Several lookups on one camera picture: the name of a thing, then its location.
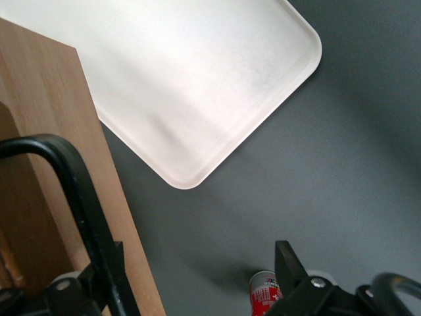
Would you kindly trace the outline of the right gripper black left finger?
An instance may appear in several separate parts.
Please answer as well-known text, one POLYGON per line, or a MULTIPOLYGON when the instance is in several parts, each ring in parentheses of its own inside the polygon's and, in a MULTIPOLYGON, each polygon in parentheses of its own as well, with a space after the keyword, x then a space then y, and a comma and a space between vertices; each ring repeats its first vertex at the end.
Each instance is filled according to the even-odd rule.
POLYGON ((101 315, 105 309, 125 314, 120 298, 106 296, 92 265, 76 276, 61 275, 35 296, 20 288, 1 290, 2 315, 101 315))

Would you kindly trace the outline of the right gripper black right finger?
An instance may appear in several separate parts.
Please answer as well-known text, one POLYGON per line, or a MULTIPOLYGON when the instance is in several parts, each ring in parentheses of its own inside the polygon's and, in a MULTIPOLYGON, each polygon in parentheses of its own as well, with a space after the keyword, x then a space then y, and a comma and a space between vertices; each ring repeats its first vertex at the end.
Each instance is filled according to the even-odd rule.
POLYGON ((368 285, 351 294, 325 277, 310 276, 287 241, 275 242, 274 267, 283 298, 267 315, 377 315, 368 285))

